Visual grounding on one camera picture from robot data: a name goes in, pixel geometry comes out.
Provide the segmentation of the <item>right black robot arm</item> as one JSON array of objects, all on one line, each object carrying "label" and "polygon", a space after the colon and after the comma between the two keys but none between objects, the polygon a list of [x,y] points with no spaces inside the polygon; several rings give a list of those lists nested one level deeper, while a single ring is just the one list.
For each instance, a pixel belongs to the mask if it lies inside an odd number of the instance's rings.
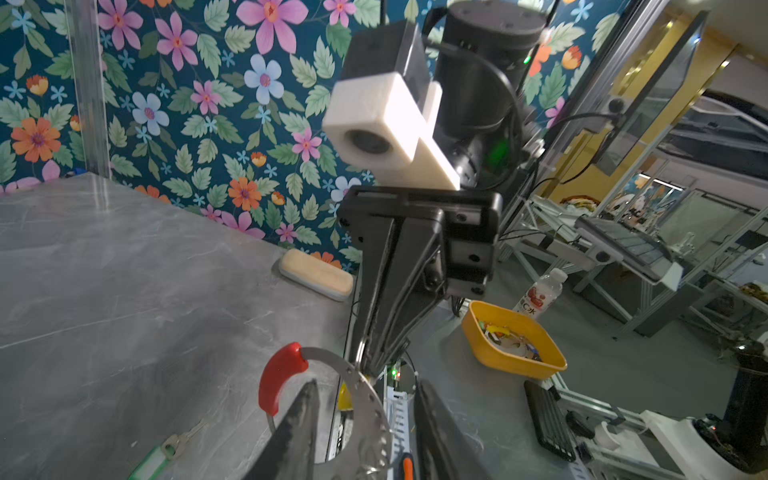
[{"label": "right black robot arm", "polygon": [[519,89],[547,31],[517,4],[458,1],[353,34],[323,129],[374,176],[337,202],[362,253],[361,373],[380,374],[444,299],[484,295],[505,205],[542,149]]}]

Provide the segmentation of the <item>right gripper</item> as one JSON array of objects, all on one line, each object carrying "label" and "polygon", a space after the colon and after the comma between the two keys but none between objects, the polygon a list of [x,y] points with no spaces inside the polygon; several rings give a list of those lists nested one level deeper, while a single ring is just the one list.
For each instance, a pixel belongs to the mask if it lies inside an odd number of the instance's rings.
[{"label": "right gripper", "polygon": [[357,186],[347,193],[338,220],[362,250],[349,354],[360,372],[379,375],[442,295],[485,294],[501,207],[491,191]]}]

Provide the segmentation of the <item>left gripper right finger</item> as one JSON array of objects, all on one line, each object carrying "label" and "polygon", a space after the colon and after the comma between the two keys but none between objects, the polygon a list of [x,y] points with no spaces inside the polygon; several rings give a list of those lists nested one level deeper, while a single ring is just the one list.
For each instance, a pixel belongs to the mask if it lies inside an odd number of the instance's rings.
[{"label": "left gripper right finger", "polygon": [[427,380],[416,383],[414,420],[419,479],[491,478]]}]

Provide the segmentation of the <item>green capped key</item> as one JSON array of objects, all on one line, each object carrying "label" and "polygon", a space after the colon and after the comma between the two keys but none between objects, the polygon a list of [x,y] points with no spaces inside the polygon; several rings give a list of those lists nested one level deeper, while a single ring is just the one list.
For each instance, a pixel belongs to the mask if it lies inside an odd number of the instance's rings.
[{"label": "green capped key", "polygon": [[157,479],[165,468],[185,453],[191,439],[204,427],[205,421],[201,420],[192,429],[169,436],[161,445],[153,448],[150,453],[128,476],[128,480],[154,480]]}]

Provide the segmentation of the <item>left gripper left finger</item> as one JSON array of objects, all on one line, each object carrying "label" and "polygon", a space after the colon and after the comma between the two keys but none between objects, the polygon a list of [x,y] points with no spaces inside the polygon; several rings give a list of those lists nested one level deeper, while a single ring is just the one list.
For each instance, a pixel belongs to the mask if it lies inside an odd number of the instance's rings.
[{"label": "left gripper left finger", "polygon": [[312,479],[319,407],[317,382],[306,382],[244,479]]}]

